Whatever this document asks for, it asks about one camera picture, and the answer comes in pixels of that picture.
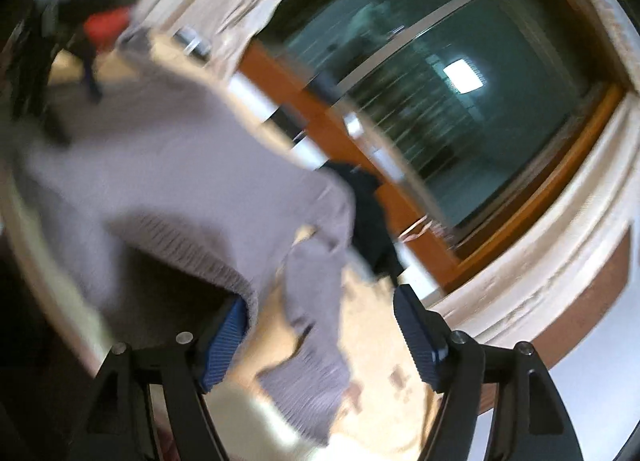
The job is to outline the pink ribbon loop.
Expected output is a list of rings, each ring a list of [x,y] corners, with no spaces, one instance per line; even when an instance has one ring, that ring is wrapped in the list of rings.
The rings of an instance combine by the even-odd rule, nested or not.
[[[445,239],[447,236],[447,229],[435,219],[422,217],[402,233],[399,233],[398,240],[404,243],[412,242],[420,239],[427,233],[431,233],[438,239]]]

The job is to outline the black knit garment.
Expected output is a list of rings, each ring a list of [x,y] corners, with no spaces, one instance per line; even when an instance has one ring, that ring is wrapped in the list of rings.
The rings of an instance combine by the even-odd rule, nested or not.
[[[382,182],[367,169],[346,162],[326,161],[321,169],[336,174],[352,190],[355,201],[352,246],[376,279],[388,278],[394,288],[398,287],[406,267],[398,257],[386,212],[376,195]]]

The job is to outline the grey knit sweater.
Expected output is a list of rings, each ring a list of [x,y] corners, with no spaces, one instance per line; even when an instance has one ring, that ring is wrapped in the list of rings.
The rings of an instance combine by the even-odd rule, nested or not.
[[[16,187],[55,262],[138,346],[195,331],[225,291],[254,328],[281,281],[298,343],[258,380],[299,434],[326,444],[350,377],[338,342],[352,194],[264,146],[213,88],[154,59],[144,33],[117,52],[134,75],[99,102],[50,88],[66,143],[14,129]]]

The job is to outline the red knit garment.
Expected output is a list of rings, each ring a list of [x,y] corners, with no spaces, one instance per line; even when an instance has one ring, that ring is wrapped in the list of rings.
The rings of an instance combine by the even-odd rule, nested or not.
[[[131,9],[120,7],[95,13],[82,25],[85,36],[97,52],[111,50],[130,25]]]

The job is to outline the black box behind bed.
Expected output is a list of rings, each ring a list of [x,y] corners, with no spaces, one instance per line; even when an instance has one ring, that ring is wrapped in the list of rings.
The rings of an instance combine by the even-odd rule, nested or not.
[[[306,136],[307,121],[289,104],[281,104],[268,121],[276,125],[292,143],[297,144]]]

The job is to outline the wooden window sill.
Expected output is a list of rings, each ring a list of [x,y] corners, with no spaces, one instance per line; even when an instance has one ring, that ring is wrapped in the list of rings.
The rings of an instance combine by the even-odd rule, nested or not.
[[[378,201],[385,208],[388,225],[396,237],[426,215],[426,210],[394,184],[390,175],[349,137],[344,124],[338,121],[337,111],[307,90],[306,77],[284,59],[273,57],[264,44],[254,39],[241,58],[239,71],[277,106],[289,104],[302,114],[307,121],[306,135],[329,158],[361,165],[381,179]],[[625,88],[615,83],[599,86],[582,131],[562,144],[563,154],[552,158],[535,176],[533,184],[500,207],[495,216],[460,245],[452,247],[431,233],[406,243],[447,294],[461,288],[498,259],[549,210],[586,161],[625,94]]]

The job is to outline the yellow paw print blanket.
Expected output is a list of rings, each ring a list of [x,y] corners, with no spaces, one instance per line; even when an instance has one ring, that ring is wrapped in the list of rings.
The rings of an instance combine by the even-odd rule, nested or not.
[[[312,169],[299,164],[281,143],[270,141],[264,132],[247,125],[239,108],[218,87],[209,83],[205,73],[195,65],[183,60],[170,62],[163,47],[156,47],[151,52],[160,64],[213,88],[248,131],[268,149],[300,167]],[[134,68],[118,52],[102,62],[101,71],[103,87],[134,75]],[[84,86],[77,80],[76,65],[67,54],[59,56],[53,65],[48,95],[52,86],[60,84],[77,86],[87,96]],[[81,361],[87,367],[95,368],[105,357],[108,345],[123,340],[55,262],[43,238],[39,215],[16,187],[12,165],[6,192],[16,215],[9,225],[9,233],[11,236],[26,233],[25,251],[37,262],[38,285],[51,292],[55,328]],[[405,460],[424,443],[437,401],[431,389],[420,382],[414,369],[393,318],[390,289],[386,285],[365,285],[356,279],[346,266],[349,247],[342,271],[338,346],[348,364],[350,377],[329,438],[331,435],[350,438],[363,448],[380,448],[386,460]],[[277,410],[262,389],[258,375],[290,358],[298,343],[297,334],[285,316],[282,288],[281,281],[273,283],[256,325],[248,328],[247,337],[233,358],[230,372],[233,383],[250,395],[267,400]]]

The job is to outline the right cream curtain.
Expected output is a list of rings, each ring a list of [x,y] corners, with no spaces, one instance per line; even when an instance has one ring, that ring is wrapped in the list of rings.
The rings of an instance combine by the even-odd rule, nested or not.
[[[483,271],[434,305],[491,345],[536,339],[559,322],[639,226],[639,33],[617,0],[586,0],[630,89],[559,198]]]

